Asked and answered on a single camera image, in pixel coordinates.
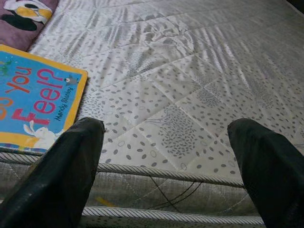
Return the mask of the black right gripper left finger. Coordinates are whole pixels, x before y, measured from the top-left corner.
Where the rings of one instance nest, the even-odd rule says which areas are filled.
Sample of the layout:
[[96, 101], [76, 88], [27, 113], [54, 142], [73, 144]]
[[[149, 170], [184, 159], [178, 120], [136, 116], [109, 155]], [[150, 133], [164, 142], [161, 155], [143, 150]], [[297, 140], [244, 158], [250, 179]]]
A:
[[91, 117], [61, 134], [1, 203], [1, 227], [78, 227], [95, 181], [104, 134], [104, 123]]

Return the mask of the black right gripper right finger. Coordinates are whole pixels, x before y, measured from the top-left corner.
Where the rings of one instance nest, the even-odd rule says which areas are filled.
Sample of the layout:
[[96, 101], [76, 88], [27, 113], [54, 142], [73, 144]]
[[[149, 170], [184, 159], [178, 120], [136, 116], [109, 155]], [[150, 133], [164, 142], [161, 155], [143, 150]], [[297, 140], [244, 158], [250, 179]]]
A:
[[268, 228], [304, 226], [304, 157], [281, 134], [241, 118], [228, 125], [244, 186]]

